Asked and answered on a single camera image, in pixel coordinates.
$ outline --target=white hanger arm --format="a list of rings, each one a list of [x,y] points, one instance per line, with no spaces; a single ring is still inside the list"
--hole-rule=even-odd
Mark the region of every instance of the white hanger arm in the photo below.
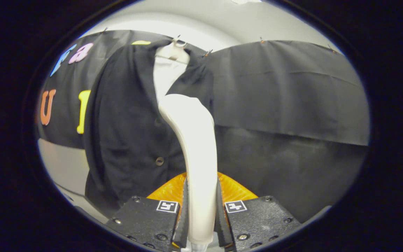
[[[213,241],[216,212],[217,147],[214,120],[197,98],[168,94],[158,104],[183,149],[189,192],[189,233],[193,252]]]

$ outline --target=orange letter u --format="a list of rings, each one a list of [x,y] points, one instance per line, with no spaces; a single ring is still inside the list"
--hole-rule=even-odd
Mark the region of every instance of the orange letter u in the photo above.
[[[49,101],[48,101],[48,110],[46,114],[44,113],[44,107],[46,105],[46,97],[48,97],[49,93]],[[54,95],[56,94],[56,90],[52,89],[51,91],[45,91],[43,93],[43,99],[41,100],[41,111],[40,111],[40,116],[41,116],[41,124],[43,125],[48,125],[49,121],[51,120],[51,108],[52,108],[52,99],[54,98]]]

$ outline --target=jacket button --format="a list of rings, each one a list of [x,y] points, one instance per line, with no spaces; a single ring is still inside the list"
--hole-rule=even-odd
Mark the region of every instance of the jacket button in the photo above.
[[[155,160],[155,164],[156,164],[157,166],[162,166],[162,165],[164,164],[164,158],[160,156],[159,158],[157,158],[157,159]]]
[[[156,127],[160,127],[161,124],[162,124],[162,123],[161,123],[161,119],[160,119],[160,118],[156,118],[156,119],[155,119],[155,126],[156,126]]]

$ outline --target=hanger hook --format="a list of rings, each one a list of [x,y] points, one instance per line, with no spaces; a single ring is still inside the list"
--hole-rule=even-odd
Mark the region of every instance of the hanger hook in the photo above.
[[[178,35],[177,37],[175,37],[175,38],[173,38],[172,39],[172,43],[174,44],[174,46],[177,46],[177,47],[184,47],[184,46],[186,46],[188,43],[187,42],[184,42],[184,44],[178,44],[178,38],[180,37],[180,35]]]

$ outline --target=yellow letter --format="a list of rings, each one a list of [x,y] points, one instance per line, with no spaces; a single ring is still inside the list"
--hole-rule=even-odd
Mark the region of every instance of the yellow letter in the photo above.
[[[88,103],[88,98],[90,97],[91,90],[85,90],[80,92],[79,100],[80,100],[80,120],[79,126],[77,126],[77,133],[83,134],[83,127],[85,125],[85,111],[86,104]]]
[[[148,45],[150,43],[151,43],[150,41],[137,40],[137,41],[133,42],[132,45]]]

